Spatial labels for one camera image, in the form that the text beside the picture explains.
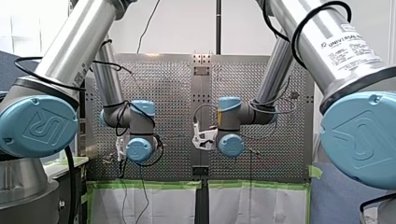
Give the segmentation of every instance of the metal pole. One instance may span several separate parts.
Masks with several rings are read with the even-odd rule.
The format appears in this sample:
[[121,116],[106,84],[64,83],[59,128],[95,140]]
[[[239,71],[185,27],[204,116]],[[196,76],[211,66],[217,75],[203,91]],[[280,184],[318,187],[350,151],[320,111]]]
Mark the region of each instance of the metal pole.
[[264,104],[273,101],[267,106],[274,105],[274,100],[280,94],[280,89],[288,77],[292,62],[290,42],[278,38],[256,95],[257,103]]
[[216,54],[221,54],[221,0],[216,1]]

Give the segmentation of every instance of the white wall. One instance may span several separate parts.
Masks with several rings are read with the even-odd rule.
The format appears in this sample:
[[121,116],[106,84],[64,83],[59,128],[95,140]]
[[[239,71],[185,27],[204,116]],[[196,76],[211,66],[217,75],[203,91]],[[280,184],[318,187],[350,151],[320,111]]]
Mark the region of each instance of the white wall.
[[0,50],[42,56],[68,16],[68,0],[0,0]]
[[[117,53],[136,53],[139,36],[157,0],[140,0],[113,24],[110,37]],[[274,35],[255,0],[222,1],[222,53],[270,54]],[[216,0],[162,0],[146,33],[141,52],[208,53],[216,50]]]

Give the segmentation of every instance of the light blue joint cap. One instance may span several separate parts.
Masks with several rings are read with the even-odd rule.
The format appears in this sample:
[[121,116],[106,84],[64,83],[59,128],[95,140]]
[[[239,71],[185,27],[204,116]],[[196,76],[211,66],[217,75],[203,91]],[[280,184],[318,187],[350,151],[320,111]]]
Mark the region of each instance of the light blue joint cap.
[[396,94],[350,94],[323,117],[321,143],[344,174],[378,189],[396,189]]
[[108,124],[106,123],[106,120],[105,120],[105,110],[104,109],[102,109],[102,111],[100,112],[99,122],[103,126],[108,126]]
[[274,114],[272,119],[268,122],[268,124],[273,124],[277,121],[277,119],[279,118],[279,114]]
[[152,152],[151,144],[143,138],[134,138],[126,146],[126,155],[131,161],[147,161]]
[[48,95],[23,98],[0,113],[0,147],[21,158],[48,157],[63,150],[78,129],[76,111]]
[[225,96],[219,98],[219,111],[225,112],[237,108],[242,104],[241,98],[235,96]]
[[[141,109],[144,111],[146,114],[148,114],[151,117],[154,117],[155,115],[155,104],[151,101],[147,100],[134,100],[131,102],[133,105],[135,105],[137,108]],[[136,108],[131,106],[132,110],[136,113],[140,113]]]
[[224,156],[234,158],[242,154],[245,144],[239,135],[230,133],[220,139],[219,150]]

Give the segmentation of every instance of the black wire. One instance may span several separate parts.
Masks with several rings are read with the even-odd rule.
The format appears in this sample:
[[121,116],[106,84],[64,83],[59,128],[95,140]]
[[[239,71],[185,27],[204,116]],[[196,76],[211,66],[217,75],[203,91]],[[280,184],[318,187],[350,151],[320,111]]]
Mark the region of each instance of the black wire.
[[303,31],[304,27],[306,26],[306,24],[312,19],[314,18],[320,11],[323,10],[327,10],[328,7],[330,6],[339,6],[339,7],[343,7],[346,10],[347,13],[347,21],[351,22],[352,21],[352,9],[350,8],[350,6],[345,3],[345,2],[341,2],[341,1],[331,1],[331,2],[327,2],[325,4],[323,4],[320,7],[317,7],[315,9],[312,9],[307,15],[306,17],[300,22],[300,24],[297,26],[296,30],[294,31],[294,35],[293,38],[291,39],[291,50],[293,53],[293,56],[295,58],[295,60],[303,67],[306,69],[306,66],[303,62],[303,60],[300,58],[299,54],[297,53],[297,40],[300,37],[301,32]]
[[126,221],[125,221],[124,210],[125,210],[125,202],[126,202],[126,199],[128,197],[128,189],[126,188],[126,184],[125,184],[125,182],[122,179],[125,177],[125,168],[126,168],[126,164],[127,163],[128,163],[128,158],[125,160],[125,162],[123,164],[122,164],[122,161],[120,161],[120,181],[122,183],[122,186],[123,186],[124,192],[125,192],[124,199],[123,199],[123,202],[122,202],[122,210],[121,210],[121,212],[122,212],[122,221],[123,221],[124,224],[127,224]]
[[127,224],[126,221],[125,221],[124,210],[125,210],[125,202],[126,202],[126,199],[128,197],[128,189],[126,188],[125,182],[123,182],[122,179],[120,181],[121,181],[121,183],[122,183],[122,185],[124,187],[124,191],[125,191],[124,200],[122,202],[122,211],[121,211],[122,212],[122,221],[123,221],[124,224]]
[[142,212],[139,214],[139,216],[137,217],[136,223],[137,224],[139,222],[139,219],[143,216],[143,214],[146,212],[146,210],[149,207],[149,197],[148,194],[146,193],[146,187],[145,187],[145,180],[143,179],[143,167],[139,166],[139,174],[140,174],[140,179],[142,180],[142,186],[143,186],[143,191],[145,192],[145,197],[146,197],[146,201],[148,202],[146,204],[146,207],[142,210]]
[[76,215],[76,198],[77,198],[77,190],[76,190],[76,170],[73,161],[72,150],[70,146],[67,146],[64,149],[67,158],[67,165],[69,167],[69,178],[70,178],[70,211],[69,211],[69,224],[74,224],[74,219]]
[[100,46],[100,48],[102,48],[102,46],[104,46],[104,45],[106,45],[106,44],[111,44],[111,43],[113,43],[113,40],[112,40],[112,39],[105,40],[105,41],[102,43],[102,45]]
[[55,86],[63,87],[63,88],[69,89],[69,90],[73,90],[73,91],[85,91],[84,88],[79,88],[79,87],[75,87],[75,86],[64,85],[64,84],[62,84],[62,83],[52,81],[52,80],[50,80],[50,79],[48,79],[48,78],[41,77],[41,76],[39,76],[38,74],[36,74],[35,72],[29,70],[29,69],[26,68],[26,67],[23,67],[23,66],[20,64],[20,62],[24,62],[24,61],[41,60],[41,59],[43,59],[43,57],[20,57],[20,58],[18,58],[18,59],[16,59],[16,60],[14,61],[14,64],[15,64],[15,66],[16,66],[18,69],[20,69],[22,72],[24,72],[24,73],[26,73],[26,74],[28,74],[28,75],[30,75],[30,76],[32,76],[32,77],[35,77],[35,78],[37,78],[37,79],[40,80],[40,81],[43,81],[43,82],[46,82],[46,83],[48,83],[48,84],[52,84],[52,85],[55,85]]
[[274,32],[274,34],[275,34],[276,36],[279,36],[280,38],[282,38],[282,39],[284,39],[284,40],[286,40],[286,41],[289,42],[289,39],[288,39],[285,35],[283,35],[282,33],[280,33],[280,32],[272,25],[271,20],[270,20],[270,17],[268,16],[268,13],[267,13],[267,1],[264,0],[263,2],[264,2],[264,4],[263,4],[263,6],[262,6],[262,15],[264,16],[264,21],[265,21],[265,23],[267,24],[268,28],[270,28],[270,30],[271,30],[272,32]]
[[379,197],[379,198],[376,198],[376,199],[372,199],[372,200],[367,201],[365,203],[362,203],[361,207],[360,207],[360,210],[361,210],[361,212],[363,212],[364,211],[364,207],[367,206],[367,205],[370,205],[372,203],[381,203],[381,202],[384,202],[384,201],[390,200],[390,199],[396,199],[396,193],[388,194],[388,195],[385,195],[385,196],[382,196],[382,197]]
[[154,9],[153,9],[152,12],[151,12],[151,15],[150,15],[149,18],[148,18],[148,23],[146,24],[145,31],[144,31],[144,32],[142,33],[142,35],[140,36],[140,39],[139,39],[139,46],[137,47],[136,54],[138,54],[138,53],[140,52],[140,48],[142,47],[142,40],[143,40],[143,37],[145,36],[146,32],[148,31],[148,28],[149,28],[149,24],[150,24],[150,22],[151,22],[151,19],[152,19],[152,17],[154,16],[154,13],[155,13],[155,11],[157,10],[157,7],[158,7],[158,5],[160,4],[160,2],[161,2],[161,0],[158,0],[158,1],[157,1],[157,3],[155,4]]

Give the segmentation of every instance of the pegboard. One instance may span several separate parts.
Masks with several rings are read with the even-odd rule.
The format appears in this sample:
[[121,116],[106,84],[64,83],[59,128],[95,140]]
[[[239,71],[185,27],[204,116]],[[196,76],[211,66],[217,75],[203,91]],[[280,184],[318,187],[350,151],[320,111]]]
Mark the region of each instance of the pegboard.
[[[221,96],[239,96],[244,102],[253,99],[260,87],[266,69],[260,57],[214,56],[212,58],[212,96],[214,104]],[[314,83],[299,65],[290,72],[290,86],[284,97],[292,100],[297,109],[278,116],[277,124],[246,125],[241,127],[246,150],[238,159],[210,152],[211,179],[258,179],[281,182],[306,182],[311,163],[312,118]],[[290,99],[297,92],[297,99]],[[279,111],[288,111],[292,105],[277,103]]]
[[[191,161],[196,156],[191,143],[193,113],[191,86],[193,67],[192,55],[133,55],[116,56],[117,63],[133,72],[119,72],[124,98],[146,99],[156,105],[156,129],[166,144],[163,159],[153,167],[145,168],[144,177],[149,180],[191,180]],[[243,100],[252,99],[259,88],[269,57],[266,56],[212,56],[210,66],[212,78],[210,102],[216,104],[220,96],[235,95]],[[116,161],[115,130],[99,122],[102,104],[92,80],[87,89],[93,95],[92,111],[87,110],[87,125],[92,125],[95,153],[90,161],[89,179],[112,179],[120,175]],[[292,72],[291,91],[299,93],[294,100],[297,110],[289,115],[280,115],[276,132],[263,141],[247,139],[247,146],[259,151],[260,156],[245,152],[237,160],[223,157],[217,151],[209,153],[210,179],[261,179],[282,182],[306,182],[307,164],[311,163],[313,81],[305,70],[296,67]],[[280,109],[288,105],[280,103]],[[214,122],[215,111],[205,113],[202,118]],[[260,137],[271,132],[273,126],[243,127],[242,133]],[[139,169],[131,162],[126,168],[126,178],[139,178]]]

